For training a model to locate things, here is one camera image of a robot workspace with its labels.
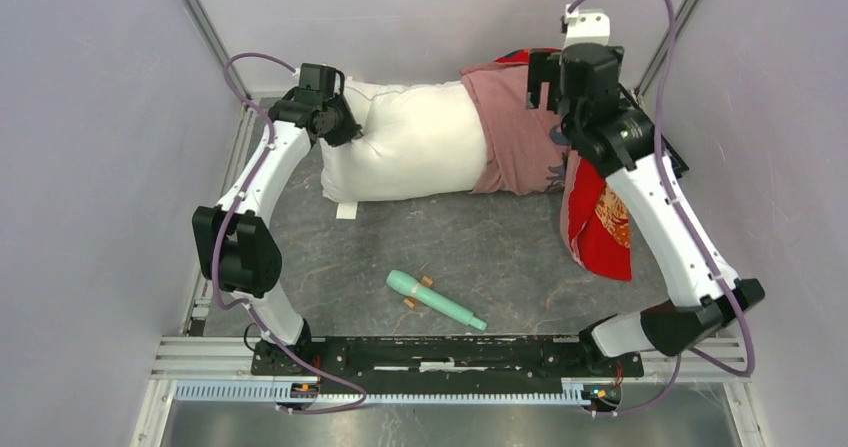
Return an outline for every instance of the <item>aluminum frame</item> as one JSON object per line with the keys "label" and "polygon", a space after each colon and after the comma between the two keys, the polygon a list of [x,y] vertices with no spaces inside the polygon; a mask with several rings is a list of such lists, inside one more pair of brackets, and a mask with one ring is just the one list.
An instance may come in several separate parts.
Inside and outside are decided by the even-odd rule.
{"label": "aluminum frame", "polygon": [[[683,34],[683,30],[689,24],[689,19],[692,17],[692,14],[695,12],[695,8],[701,0],[683,0],[680,3],[680,7],[677,8],[677,13],[675,15],[675,19],[677,21],[677,39],[680,39],[680,36]],[[636,84],[636,87],[633,91],[636,93],[637,97],[641,97],[651,88],[651,84],[653,84],[654,80],[656,80],[657,75],[660,73],[660,69],[662,69],[663,65],[665,65],[666,55],[668,54],[668,29],[666,29],[663,34],[663,38],[660,41],[660,45],[657,46],[657,50],[654,52],[653,57],[651,57],[650,62],[648,62],[648,66],[645,68],[645,72],[642,74],[642,78],[639,79],[639,83]]]}
{"label": "aluminum frame", "polygon": [[[564,337],[564,340],[570,341],[573,338]],[[709,338],[704,340],[700,347],[708,354],[735,368],[740,368],[746,361],[745,348],[741,341],[734,337]],[[317,381],[315,376],[251,376],[252,356],[253,354],[244,347],[241,338],[163,337],[130,447],[158,447],[162,444],[171,407],[181,384],[215,381],[217,385],[238,388],[251,385],[267,386],[269,382],[271,385],[275,383],[290,385],[293,382],[315,383]],[[645,376],[638,379],[627,378],[624,383],[661,385],[668,381],[674,368],[674,361],[659,352],[643,353],[642,362],[645,367]],[[580,384],[607,383],[612,380],[612,378],[562,379],[564,389]],[[683,364],[677,380],[678,383],[690,385],[722,384],[741,446],[765,447],[768,443],[757,420],[750,381],[750,378],[734,377],[691,353],[683,355]],[[493,399],[494,402],[505,400],[507,399]],[[379,403],[409,403],[409,399],[382,398]],[[457,403],[468,404],[469,402],[466,399],[459,399]],[[483,399],[472,403],[476,405],[490,402]],[[532,404],[534,401],[518,399],[511,403]]]}
{"label": "aluminum frame", "polygon": [[[203,8],[203,4],[200,3],[200,0],[182,1],[186,7],[186,10],[188,11],[188,14],[194,21],[194,25],[197,27],[197,30],[200,32],[200,35],[203,37],[206,46],[212,53],[212,56],[215,57],[215,60],[218,61],[218,64],[223,69],[224,65],[230,59],[230,54],[227,53],[227,49],[224,47],[224,43],[218,36],[218,32],[215,31],[215,26],[212,25],[212,20],[210,20],[209,16],[206,14],[206,10]],[[241,77],[235,69],[232,69],[232,76],[233,82],[239,92],[244,95],[248,95],[250,92],[247,90],[247,87],[244,85],[244,82],[241,80]]]}

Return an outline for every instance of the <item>metal strip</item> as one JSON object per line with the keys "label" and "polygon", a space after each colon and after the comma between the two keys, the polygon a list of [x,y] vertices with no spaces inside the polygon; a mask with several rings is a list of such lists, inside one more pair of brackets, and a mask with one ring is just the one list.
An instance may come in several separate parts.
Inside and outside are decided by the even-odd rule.
{"label": "metal strip", "polygon": [[150,380],[130,439],[130,447],[159,447],[171,412],[177,383],[172,380]]}
{"label": "metal strip", "polygon": [[724,384],[724,391],[742,447],[765,447],[767,444],[751,404],[748,385],[728,382]]}
{"label": "metal strip", "polygon": [[[699,347],[729,364],[741,369],[745,364],[745,348],[736,338],[709,338]],[[153,364],[153,379],[180,380],[291,380],[296,382],[314,382],[314,376],[260,377],[250,375],[252,353],[244,347],[242,339],[235,337],[163,337]],[[671,376],[674,359],[659,352],[644,352],[642,365],[645,376],[626,383],[662,383]],[[598,384],[612,381],[612,378],[571,378],[567,382]],[[709,362],[692,354],[683,355],[678,382],[749,382],[748,378],[737,378],[713,366]]]}
{"label": "metal strip", "polygon": [[[692,17],[692,14],[695,12],[695,7],[698,6],[700,1],[701,0],[683,0],[680,3],[680,7],[677,9],[677,15],[675,17],[677,19],[678,39],[680,39],[684,28],[689,23],[689,19]],[[637,96],[644,95],[644,93],[651,87],[651,84],[654,82],[657,75],[659,75],[660,69],[665,64],[666,53],[668,53],[668,40],[668,29],[666,29],[659,47],[657,47],[656,52],[654,52],[654,56],[648,63],[648,68],[645,69],[645,73],[642,74],[639,84],[637,84],[634,89]]]}
{"label": "metal strip", "polygon": [[[218,65],[220,65],[223,69],[227,60],[230,59],[230,55],[227,53],[227,49],[224,48],[224,43],[221,42],[221,38],[215,31],[215,27],[212,26],[212,21],[209,20],[209,16],[206,14],[203,4],[200,3],[200,0],[182,1],[194,21],[194,25],[197,26],[197,30],[200,31],[200,35],[203,37],[203,40],[206,41],[206,46],[209,47],[209,51],[212,52],[212,55],[218,61]],[[239,92],[244,95],[248,95],[248,90],[235,69],[232,69],[232,76]]]}
{"label": "metal strip", "polygon": [[[181,380],[174,400],[202,402],[348,403],[358,394],[305,397],[292,394],[291,381]],[[583,384],[563,382],[561,394],[369,395],[366,404],[453,405],[589,405],[580,395]]]}

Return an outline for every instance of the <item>white wall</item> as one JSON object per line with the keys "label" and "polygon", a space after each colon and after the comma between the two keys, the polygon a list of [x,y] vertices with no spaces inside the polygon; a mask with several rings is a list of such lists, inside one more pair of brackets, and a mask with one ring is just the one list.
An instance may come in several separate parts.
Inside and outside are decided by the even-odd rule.
{"label": "white wall", "polygon": [[238,113],[180,0],[0,0],[0,445],[128,445]]}
{"label": "white wall", "polygon": [[773,446],[846,445],[848,0],[703,0],[666,94],[695,211],[766,299],[750,314]]}
{"label": "white wall", "polygon": [[[562,45],[559,17],[573,0],[200,0],[230,54],[260,51],[293,64],[327,63],[369,82],[456,80],[459,68],[516,49]],[[661,0],[592,0],[626,46],[622,80],[635,85],[665,32]],[[249,90],[291,77],[245,60]]]}

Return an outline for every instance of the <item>black bracket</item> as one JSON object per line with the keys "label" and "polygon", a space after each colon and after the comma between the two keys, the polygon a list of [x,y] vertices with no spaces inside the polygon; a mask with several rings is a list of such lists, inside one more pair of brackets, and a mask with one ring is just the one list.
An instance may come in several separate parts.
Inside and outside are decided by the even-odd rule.
{"label": "black bracket", "polygon": [[362,126],[356,123],[344,98],[344,82],[344,73],[334,67],[303,64],[298,86],[278,100],[268,115],[271,120],[291,122],[306,129],[313,145],[319,138],[332,147],[350,142],[362,135]]}
{"label": "black bracket", "polygon": [[651,120],[622,102],[618,87],[624,49],[581,43],[561,56],[559,113],[566,138],[601,177],[653,152]]}
{"label": "black bracket", "polygon": [[[288,346],[291,351],[304,362],[310,365],[320,361],[312,346],[312,333],[306,319],[303,319],[303,328],[297,342]],[[253,350],[253,362],[250,365],[252,375],[311,375],[309,371],[298,365],[285,352],[271,342],[260,340]]]}
{"label": "black bracket", "polygon": [[[215,239],[226,212],[220,205],[198,207],[191,218],[200,272],[212,278]],[[224,292],[248,293],[262,298],[276,285],[282,270],[282,255],[271,232],[253,211],[234,214],[221,246],[218,279]]]}
{"label": "black bracket", "polygon": [[[574,337],[326,337],[313,339],[311,349],[321,369],[372,394],[553,394],[562,392],[563,378],[613,378],[617,367],[623,377],[645,375],[638,353],[590,363]],[[253,375],[295,373],[285,359],[266,359],[258,346],[256,353]],[[334,382],[322,383],[321,392],[351,393]]]}
{"label": "black bracket", "polygon": [[[742,279],[736,281],[733,295],[742,311],[746,312],[762,301],[766,294],[759,280]],[[700,307],[680,309],[669,300],[643,310],[640,321],[645,336],[663,355],[674,356],[736,319],[727,296],[715,301],[704,298],[701,304]]]}
{"label": "black bracket", "polygon": [[531,49],[527,65],[527,109],[538,109],[542,98],[542,84],[548,84],[547,110],[556,112],[561,97],[559,91],[560,52]]}

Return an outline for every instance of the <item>enclosure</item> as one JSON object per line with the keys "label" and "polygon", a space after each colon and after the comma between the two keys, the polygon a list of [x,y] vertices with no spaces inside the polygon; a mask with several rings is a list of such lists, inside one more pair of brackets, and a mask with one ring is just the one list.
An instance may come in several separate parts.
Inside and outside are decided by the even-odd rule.
{"label": "enclosure", "polygon": [[[765,288],[746,315],[753,375],[687,352],[661,402],[612,419],[566,401],[606,377],[564,378],[550,402],[377,396],[312,418],[276,411],[267,392],[203,390],[285,380],[251,378],[257,331],[244,309],[213,302],[192,232],[195,209],[229,191],[262,145],[263,120],[224,83],[227,59],[253,51],[360,82],[457,82],[516,50],[562,48],[573,1],[2,0],[3,444],[842,445],[844,0],[672,0],[662,112],[673,42],[661,0],[585,4],[624,47],[622,86],[655,122],[662,114],[704,229]],[[263,109],[297,82],[255,59],[233,72]],[[316,146],[268,219],[280,286],[316,337],[479,333],[405,305],[386,286],[392,270],[429,277],[493,336],[565,338],[669,297],[632,221],[631,280],[576,262],[562,191],[339,204],[323,195],[322,169]],[[736,323],[700,345],[735,368],[753,360]],[[673,359],[638,360],[644,375],[621,382],[623,408],[672,377]]]}

